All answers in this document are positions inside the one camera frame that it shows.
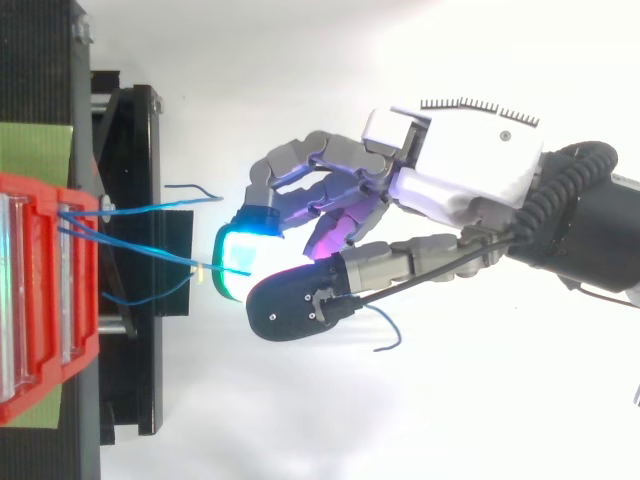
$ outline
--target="screw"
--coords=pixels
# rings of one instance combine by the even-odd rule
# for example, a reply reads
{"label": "screw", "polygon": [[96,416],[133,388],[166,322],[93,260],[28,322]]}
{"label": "screw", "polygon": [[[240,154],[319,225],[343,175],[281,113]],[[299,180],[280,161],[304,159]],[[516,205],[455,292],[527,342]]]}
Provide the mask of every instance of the screw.
{"label": "screw", "polygon": [[162,115],[164,113],[164,99],[162,97],[155,97],[151,101],[151,107],[153,109],[153,113],[156,115]]}
{"label": "screw", "polygon": [[[102,210],[103,212],[113,212],[115,209],[116,206],[111,203],[111,198],[109,197],[109,195],[103,195],[102,197],[100,197],[100,210]],[[109,223],[109,220],[111,220],[111,215],[102,216],[102,221],[104,223]]]}
{"label": "screw", "polygon": [[93,36],[91,35],[92,23],[93,21],[89,15],[87,15],[86,13],[83,15],[80,15],[72,27],[74,38],[85,45],[92,44],[93,43]]}

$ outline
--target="wire bundle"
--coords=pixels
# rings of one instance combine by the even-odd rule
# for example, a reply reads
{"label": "wire bundle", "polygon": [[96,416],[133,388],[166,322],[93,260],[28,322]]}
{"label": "wire bundle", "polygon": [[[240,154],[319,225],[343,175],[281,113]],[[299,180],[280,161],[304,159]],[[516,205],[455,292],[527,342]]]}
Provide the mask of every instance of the wire bundle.
{"label": "wire bundle", "polygon": [[[171,185],[171,188],[179,188],[179,187],[183,187],[182,185]],[[239,270],[234,270],[234,269],[229,269],[229,268],[224,268],[222,266],[219,265],[212,265],[212,264],[208,264],[208,263],[201,263],[198,262],[196,260],[193,260],[191,258],[184,258],[184,257],[180,257],[178,255],[174,255],[173,253],[167,252],[165,250],[161,250],[159,248],[155,248],[155,247],[151,247],[148,245],[138,245],[135,243],[130,243],[130,242],[126,242],[124,240],[120,240],[114,237],[110,237],[109,235],[105,235],[104,233],[100,233],[100,232],[96,232],[95,230],[87,227],[85,224],[83,224],[81,221],[79,221],[79,218],[82,217],[102,217],[105,215],[109,215],[109,216],[118,216],[118,215],[136,215],[136,214],[140,214],[140,213],[146,213],[146,212],[152,212],[155,210],[164,210],[167,208],[173,208],[173,207],[179,207],[179,206],[183,206],[183,205],[193,205],[193,204],[198,204],[198,203],[208,203],[208,202],[217,202],[222,200],[221,197],[216,197],[214,195],[211,195],[210,193],[208,193],[206,190],[204,190],[201,187],[197,187],[199,188],[201,191],[203,191],[208,198],[199,198],[199,199],[195,199],[195,200],[181,200],[178,202],[170,202],[170,203],[162,203],[162,204],[158,204],[158,205],[147,205],[144,207],[138,207],[138,208],[128,208],[128,209],[121,209],[121,210],[114,210],[114,211],[102,211],[102,210],[95,210],[95,211],[70,211],[70,212],[58,212],[58,216],[60,218],[62,218],[63,220],[67,221],[69,223],[69,225],[71,225],[72,227],[74,227],[75,229],[70,229],[70,228],[64,228],[64,227],[58,227],[58,231],[65,233],[67,235],[71,235],[72,237],[77,237],[77,238],[81,238],[83,240],[88,240],[91,242],[97,242],[97,243],[102,243],[102,244],[106,244],[106,245],[110,245],[112,247],[118,247],[118,248],[124,248],[127,250],[131,250],[137,253],[140,253],[142,255],[147,255],[150,257],[155,257],[155,258],[159,258],[160,260],[165,260],[168,262],[173,262],[173,263],[178,263],[181,265],[187,265],[193,268],[204,268],[207,270],[217,270],[217,271],[228,271],[228,272],[232,272],[238,275],[243,275],[243,276],[249,276],[249,273],[247,272],[241,272]],[[163,297],[166,297],[167,295],[170,295],[172,293],[174,293],[175,291],[177,291],[178,289],[180,289],[183,285],[185,285],[186,283],[189,282],[189,280],[191,280],[191,278],[193,278],[195,272],[191,272],[184,280],[182,280],[178,285],[176,285],[175,287],[171,288],[170,290],[168,290],[167,292],[158,294],[158,295],[154,295],[152,297],[148,297],[145,299],[141,299],[141,300],[137,300],[137,301],[126,301],[123,299],[119,299],[117,297],[114,297],[113,295],[106,293],[106,292],[102,292],[102,296],[115,302],[115,303],[120,303],[123,305],[128,305],[128,306],[136,306],[136,305],[142,305],[144,303],[150,302],[152,300],[157,300]]]}

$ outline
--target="cyan led light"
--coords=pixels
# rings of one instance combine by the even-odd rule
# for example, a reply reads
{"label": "cyan led light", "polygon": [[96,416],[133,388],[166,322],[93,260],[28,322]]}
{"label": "cyan led light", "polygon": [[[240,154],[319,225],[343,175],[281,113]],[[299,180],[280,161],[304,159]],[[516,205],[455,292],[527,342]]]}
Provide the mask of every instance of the cyan led light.
{"label": "cyan led light", "polygon": [[223,241],[221,265],[251,273],[251,276],[244,277],[232,272],[220,272],[228,296],[241,302],[265,278],[311,263],[307,257],[296,253],[298,250],[287,244],[282,237],[229,231]]}

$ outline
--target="black panel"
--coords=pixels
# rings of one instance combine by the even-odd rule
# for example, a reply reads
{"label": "black panel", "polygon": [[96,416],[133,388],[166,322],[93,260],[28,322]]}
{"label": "black panel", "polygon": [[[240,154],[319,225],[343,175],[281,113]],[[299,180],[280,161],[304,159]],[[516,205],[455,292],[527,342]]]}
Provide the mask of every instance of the black panel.
{"label": "black panel", "polygon": [[72,124],[74,4],[0,1],[0,122]]}
{"label": "black panel", "polygon": [[98,70],[91,72],[92,93],[110,95],[116,88],[120,88],[120,71]]}

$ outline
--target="black metal frame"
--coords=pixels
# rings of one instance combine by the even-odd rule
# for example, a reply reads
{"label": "black metal frame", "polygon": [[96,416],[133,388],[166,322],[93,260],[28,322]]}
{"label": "black metal frame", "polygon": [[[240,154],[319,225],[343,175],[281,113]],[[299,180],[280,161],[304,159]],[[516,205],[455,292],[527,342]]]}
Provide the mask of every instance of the black metal frame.
{"label": "black metal frame", "polygon": [[[119,208],[157,201],[153,89],[135,86],[121,91],[119,99],[112,95],[121,115],[105,125],[94,143],[90,92],[99,82],[90,75],[89,45],[72,34],[85,12],[75,0],[0,0],[0,12],[0,122],[73,125],[71,188],[96,197],[106,190]],[[100,88],[114,85],[113,74]],[[96,148],[102,151],[100,175]],[[130,168],[118,162],[123,158]],[[191,212],[165,212],[133,223],[103,223],[101,229],[190,256],[192,222]],[[101,248],[100,257],[101,287],[121,297],[164,291],[188,270],[111,248]],[[101,335],[99,358],[64,383],[58,428],[0,428],[0,479],[98,480],[100,440],[113,443],[114,424],[134,423],[141,435],[156,433],[162,425],[161,316],[188,313],[188,299],[186,286],[165,301],[120,308],[128,335]],[[101,305],[101,313],[113,309]]]}
{"label": "black metal frame", "polygon": [[[96,83],[101,72],[93,72]],[[159,199],[158,113],[156,92],[147,85],[116,88],[104,112],[93,114],[94,155],[105,191],[118,208],[157,203]],[[192,212],[150,212],[112,217],[104,231],[119,239],[191,256]],[[168,290],[189,274],[189,267],[168,264],[122,249],[102,255],[101,290],[140,299]],[[120,293],[113,290],[114,285]],[[162,425],[162,321],[167,314],[188,313],[186,285],[167,299],[126,308],[103,300],[101,314],[130,315],[127,335],[100,337],[101,443],[115,441],[114,426],[137,424],[140,435]]]}

